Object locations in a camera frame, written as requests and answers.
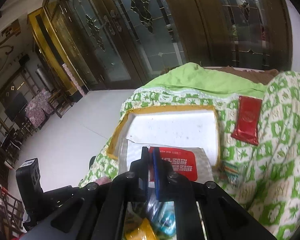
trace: green patterned blanket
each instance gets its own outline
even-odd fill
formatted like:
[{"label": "green patterned blanket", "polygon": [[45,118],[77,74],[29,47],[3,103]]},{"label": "green patterned blanket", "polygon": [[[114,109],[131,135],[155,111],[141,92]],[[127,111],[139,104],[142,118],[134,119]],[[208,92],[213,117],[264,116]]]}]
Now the green patterned blanket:
[{"label": "green patterned blanket", "polygon": [[[259,146],[232,138],[238,94],[218,98],[199,90],[139,88],[121,107],[155,105],[214,105],[218,113],[221,160],[247,166],[238,188],[215,177],[216,182],[277,239],[287,239],[300,223],[300,73],[276,76],[264,93],[258,122]],[[118,163],[105,155],[108,143],[80,182],[117,175]]]}]

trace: yellow package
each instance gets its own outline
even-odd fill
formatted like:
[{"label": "yellow package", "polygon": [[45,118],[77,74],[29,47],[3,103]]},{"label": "yellow package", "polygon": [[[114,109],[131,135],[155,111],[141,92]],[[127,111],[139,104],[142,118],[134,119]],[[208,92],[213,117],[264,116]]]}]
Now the yellow package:
[{"label": "yellow package", "polygon": [[144,219],[142,224],[130,233],[125,234],[127,240],[158,240],[152,230],[148,219]]}]

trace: bed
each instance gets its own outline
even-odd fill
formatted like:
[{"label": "bed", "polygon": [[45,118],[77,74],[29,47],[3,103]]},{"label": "bed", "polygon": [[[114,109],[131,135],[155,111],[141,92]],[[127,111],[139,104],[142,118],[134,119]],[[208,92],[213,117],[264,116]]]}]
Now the bed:
[{"label": "bed", "polygon": [[[245,165],[243,181],[234,187],[215,181],[277,239],[289,238],[300,224],[300,73],[275,73],[267,84],[187,63],[135,90],[122,104],[130,109],[164,105],[213,105],[218,114],[221,160]],[[232,138],[239,95],[263,100],[258,122],[259,145]],[[118,161],[109,143],[95,158],[79,186],[102,176],[114,178]]]}]

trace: table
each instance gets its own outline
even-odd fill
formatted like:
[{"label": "table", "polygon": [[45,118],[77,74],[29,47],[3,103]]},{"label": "table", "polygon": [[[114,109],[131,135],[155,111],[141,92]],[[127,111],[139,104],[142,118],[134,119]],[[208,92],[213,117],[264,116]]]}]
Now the table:
[{"label": "table", "polygon": [[48,103],[49,97],[51,97],[51,93],[44,88],[26,106],[26,116],[29,118],[34,128],[38,128],[38,126],[46,119],[44,112],[47,114],[53,112],[53,108]]}]

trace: red packet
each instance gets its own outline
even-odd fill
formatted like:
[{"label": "red packet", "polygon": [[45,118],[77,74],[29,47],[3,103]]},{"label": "red packet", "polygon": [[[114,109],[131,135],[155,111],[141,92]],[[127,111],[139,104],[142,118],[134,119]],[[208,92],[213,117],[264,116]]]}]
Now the red packet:
[{"label": "red packet", "polygon": [[[150,147],[149,153],[152,154],[154,147]],[[194,153],[178,148],[159,147],[160,157],[169,161],[172,168],[179,174],[186,176],[191,181],[198,179],[197,166]],[[150,170],[150,180],[154,181],[153,169]]]},{"label": "red packet", "polygon": [[261,99],[239,97],[239,114],[237,124],[231,137],[258,145],[258,119],[261,110]]}]

